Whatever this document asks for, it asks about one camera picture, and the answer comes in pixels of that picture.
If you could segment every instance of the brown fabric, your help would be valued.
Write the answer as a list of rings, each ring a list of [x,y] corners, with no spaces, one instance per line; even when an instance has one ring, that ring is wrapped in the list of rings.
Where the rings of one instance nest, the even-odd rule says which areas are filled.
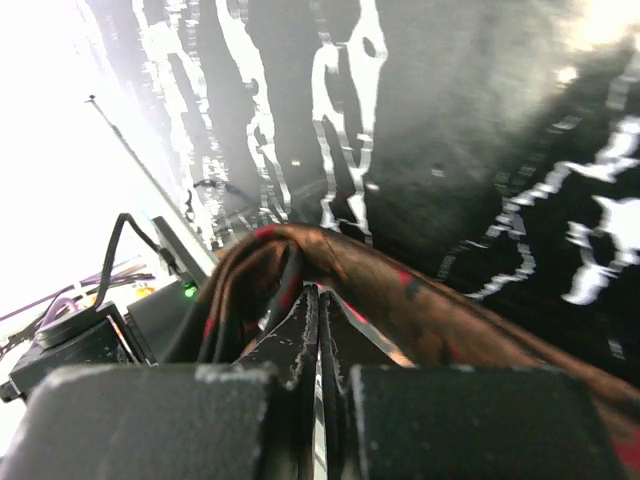
[[[333,287],[416,364],[441,365],[451,357],[477,366],[547,364],[584,380],[630,478],[640,478],[636,476],[640,391],[452,289],[334,232],[306,225],[269,226],[226,252],[198,297],[211,306],[207,325],[202,326],[209,350],[215,343],[210,338],[214,329],[219,337],[233,328],[234,305],[246,304],[277,285],[290,246],[304,255],[304,280]],[[237,355],[251,340],[243,338]]]

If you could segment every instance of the white paint splatter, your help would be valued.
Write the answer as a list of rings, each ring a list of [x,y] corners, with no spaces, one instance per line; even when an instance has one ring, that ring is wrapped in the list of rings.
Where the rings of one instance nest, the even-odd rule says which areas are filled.
[[[569,222],[567,240],[581,248],[583,261],[583,266],[573,276],[571,291],[562,296],[574,305],[593,303],[598,294],[609,286],[609,278],[616,278],[626,267],[640,264],[640,230],[637,228],[640,199],[593,199],[603,208],[602,220],[595,231],[611,235],[616,253],[610,265],[599,265],[593,259],[593,248],[589,243],[589,235],[594,230],[580,223]]]
[[[233,366],[229,369],[220,367],[219,365],[196,365],[194,378],[196,382],[201,383],[220,383],[220,382],[250,382],[266,384],[273,376],[273,372],[268,368],[250,368]]]
[[[148,60],[145,63],[145,68],[152,79],[153,90],[156,95],[164,100],[164,105],[170,118],[170,140],[174,151],[180,159],[182,189],[185,197],[187,197],[195,183],[191,175],[191,166],[195,163],[195,151],[182,120],[182,115],[187,113],[188,108],[178,88],[173,68],[169,62],[170,54],[177,55],[182,61],[194,93],[199,98],[201,113],[203,112],[203,102],[205,113],[208,104],[206,104],[206,85],[202,86],[204,75],[201,70],[198,72],[198,68],[192,64],[191,59],[184,52],[178,37],[177,25],[180,12],[186,8],[186,5],[183,2],[173,2],[167,5],[169,22],[159,22],[153,25],[149,25],[147,21],[143,0],[132,0],[131,7],[138,22],[140,43]],[[205,89],[204,100],[202,100],[202,88]],[[208,120],[205,120],[205,125],[210,125],[210,122],[207,122]],[[201,203],[198,195],[192,196],[191,206],[195,213],[194,226],[200,229],[205,244],[208,244],[213,237],[213,228],[207,208]]]
[[[38,385],[38,391],[55,390],[67,383],[100,375],[105,372],[117,370],[118,368],[118,364],[63,366],[47,375],[42,383]]]
[[[210,224],[212,230],[216,230],[218,226],[218,218],[222,217],[223,221],[227,225],[227,231],[229,233],[230,238],[233,239],[234,242],[237,241],[237,237],[235,231],[231,226],[231,222],[229,221],[229,217],[224,207],[224,194],[226,192],[225,183],[229,181],[229,176],[227,173],[227,169],[225,168],[224,162],[222,160],[222,155],[220,153],[220,145],[218,145],[218,141],[213,135],[213,124],[211,122],[211,117],[209,116],[209,97],[208,97],[208,87],[206,77],[204,75],[204,71],[202,70],[202,62],[200,61],[200,56],[198,55],[198,26],[200,25],[200,0],[186,0],[186,5],[183,0],[178,0],[176,2],[178,5],[178,9],[176,9],[182,15],[182,11],[186,9],[187,15],[185,18],[186,25],[186,45],[184,47],[185,52],[182,54],[178,54],[180,60],[182,61],[183,66],[185,67],[185,71],[189,78],[191,88],[193,93],[196,96],[196,104],[198,106],[198,111],[200,112],[200,117],[202,122],[204,123],[205,129],[207,131],[207,137],[209,140],[209,148],[211,149],[212,156],[205,156],[202,158],[202,173],[204,178],[213,178],[217,180],[221,180],[218,184],[218,187],[215,189],[207,188],[204,190],[205,195],[205,207],[209,211],[210,215]],[[175,31],[177,30],[177,25],[179,25],[179,17],[176,15],[175,20],[171,23],[176,24]],[[217,240],[218,246],[222,247],[223,242],[222,238],[216,236],[215,240]]]
[[[372,192],[380,191],[380,185],[378,185],[377,183],[367,182],[364,184],[364,186],[367,187],[367,190],[371,190]]]
[[[509,231],[509,236],[516,240],[518,253],[522,256],[522,264],[513,274],[499,274],[494,276],[489,283],[486,283],[479,291],[467,295],[474,300],[482,300],[502,289],[504,285],[512,282],[522,282],[529,278],[536,267],[536,260],[531,254],[529,246],[521,241],[520,238],[525,237],[527,232],[524,228],[524,222],[519,215],[513,216],[513,228]]]
[[[578,78],[578,70],[575,67],[568,66],[560,69],[556,75],[557,82],[566,87]]]
[[[378,9],[375,0],[361,0],[360,17],[351,32],[349,40],[344,44],[338,45],[331,41],[331,36],[326,29],[326,21],[322,17],[320,2],[312,0],[311,9],[316,16],[319,27],[318,35],[323,43],[315,54],[311,76],[312,120],[320,145],[323,168],[329,184],[327,194],[320,202],[322,207],[321,226],[339,231],[339,223],[351,223],[342,219],[336,220],[330,207],[330,203],[335,199],[337,187],[334,171],[335,163],[327,142],[324,126],[322,125],[322,122],[327,120],[336,132],[343,158],[354,184],[355,192],[347,199],[347,204],[356,219],[354,225],[364,233],[366,242],[371,244],[373,240],[367,220],[363,179],[371,166],[380,72],[389,55],[384,33],[380,26]],[[373,49],[372,52],[366,51],[365,42]],[[362,132],[357,135],[357,139],[362,141],[363,145],[360,149],[359,165],[356,165],[353,158],[353,148],[349,145],[344,114],[334,108],[325,83],[327,72],[331,75],[340,75],[338,65],[341,48],[346,48],[347,50],[349,70],[360,107]]]
[[[611,350],[611,354],[614,357],[619,358],[620,360],[625,360],[624,349],[622,348],[622,345],[620,345],[620,342],[618,340],[610,338],[609,349]]]
[[[218,11],[218,20],[222,28],[227,48],[231,57],[238,67],[242,82],[247,88],[257,88],[253,94],[254,116],[247,125],[247,145],[251,158],[253,159],[258,174],[262,178],[264,184],[261,192],[262,210],[268,213],[271,220],[278,222],[278,218],[271,212],[267,197],[269,197],[284,221],[288,220],[288,214],[291,213],[291,194],[289,187],[282,173],[282,168],[278,162],[275,148],[275,122],[269,105],[269,94],[267,80],[264,73],[264,64],[260,51],[256,48],[247,33],[245,25],[240,15],[241,12],[229,11],[227,0],[216,0],[216,8]],[[261,146],[257,138],[257,133],[264,136],[266,144]],[[280,191],[284,201],[284,210],[273,191],[273,182],[267,170],[265,159],[273,166]]]
[[[613,110],[624,110],[631,84],[640,81],[640,36],[636,37],[636,47],[638,51],[632,56],[624,73],[611,82],[607,106]],[[553,125],[552,128],[559,131],[569,130],[574,128],[577,123],[573,118],[565,119]],[[521,235],[513,235],[514,222],[517,219],[521,221],[516,213],[521,207],[534,206],[538,199],[547,199],[549,195],[558,193],[565,179],[571,173],[578,173],[602,182],[615,183],[617,175],[640,165],[640,161],[630,156],[638,150],[639,136],[640,118],[627,115],[617,124],[607,145],[596,153],[594,163],[558,162],[554,165],[553,170],[546,175],[544,181],[518,195],[506,198],[503,202],[503,211],[495,219],[496,223],[485,232],[485,240],[490,242],[503,232],[509,232],[511,238],[518,239],[518,250],[523,256],[523,264],[514,275],[500,274],[479,292],[468,296],[474,299],[485,298],[500,291],[507,283],[523,281],[534,273],[535,259],[531,256],[529,247],[519,240]],[[520,171],[521,174],[528,177],[533,174],[533,171],[524,172],[523,169]],[[638,238],[640,235],[633,233],[632,227],[634,219],[640,216],[640,208],[636,203],[638,199],[627,199],[623,201],[624,203],[602,197],[594,197],[594,199],[605,209],[600,231],[610,234],[617,248],[615,268],[598,265],[593,260],[592,247],[588,241],[588,234],[591,230],[584,225],[569,222],[567,238],[571,243],[581,247],[583,266],[576,271],[573,277],[571,292],[563,295],[562,298],[576,305],[586,305],[595,301],[598,293],[609,285],[610,277],[618,273],[624,266],[637,263],[637,250],[640,248]],[[444,259],[440,266],[438,279],[444,280],[448,276],[457,255],[467,249],[469,245],[479,246],[476,242],[463,242],[460,247]],[[483,248],[488,248],[488,244],[484,244]]]

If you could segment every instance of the cloth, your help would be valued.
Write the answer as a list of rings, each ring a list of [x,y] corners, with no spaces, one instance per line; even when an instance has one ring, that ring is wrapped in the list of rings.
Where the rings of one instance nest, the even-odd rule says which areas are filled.
[[[180,326],[171,361],[231,362],[283,320],[304,281],[335,291],[417,365],[555,366],[582,379],[630,478],[640,478],[640,391],[458,292],[344,235],[270,225],[226,253]]]

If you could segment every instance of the orange light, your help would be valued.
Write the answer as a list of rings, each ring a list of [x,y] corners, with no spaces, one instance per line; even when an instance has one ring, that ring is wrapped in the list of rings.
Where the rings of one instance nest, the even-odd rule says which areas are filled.
[[[138,298],[148,297],[149,295],[151,295],[155,291],[156,291],[156,289],[153,288],[153,287],[140,287],[140,288],[136,289],[136,297],[138,297]]]
[[[85,308],[89,308],[95,303],[96,296],[97,295],[89,295],[88,297],[83,297],[78,302],[76,302],[76,305],[78,305],[78,307],[82,310],[84,310]]]

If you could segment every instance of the purple cable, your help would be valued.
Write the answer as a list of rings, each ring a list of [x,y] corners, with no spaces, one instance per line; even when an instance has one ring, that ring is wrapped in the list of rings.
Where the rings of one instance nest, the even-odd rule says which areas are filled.
[[[49,310],[47,311],[47,314],[45,315],[44,319],[42,320],[42,323],[40,324],[40,328],[45,327],[49,325],[51,322],[53,322],[58,312],[64,307],[69,307],[74,312],[78,311],[78,305],[76,305],[76,302],[74,302],[70,298],[60,297],[55,302],[53,302],[53,304],[51,305],[51,308],[49,308]]]
[[[122,265],[126,265],[128,262],[130,262],[131,260],[127,260],[126,262],[122,262],[119,263],[117,265],[115,265],[113,268],[118,268],[121,267]],[[96,273],[95,275],[89,277],[89,278],[85,278],[84,280],[82,280],[80,282],[80,284],[85,284],[85,283],[98,283],[100,281],[100,275],[101,273]],[[119,278],[119,277],[125,277],[127,275],[116,275],[115,277],[112,278]],[[55,298],[56,296],[60,295],[61,293],[64,293],[67,289],[71,289],[73,287],[73,285],[69,285],[69,287],[63,288],[62,290],[59,290],[55,293],[52,293],[51,295],[47,295],[44,298],[41,298],[40,300],[36,300],[35,302],[30,303],[29,305],[25,305],[24,307],[20,307],[18,310],[15,310],[11,313],[8,313],[7,315],[4,315],[2,317],[0,317],[0,322],[2,322],[3,320],[7,320],[11,317],[13,317],[14,315],[18,315],[19,313],[22,313],[26,310],[29,310],[30,308],[33,307],[37,307],[38,305],[40,305],[41,303],[46,302],[47,300],[51,300],[52,298]]]

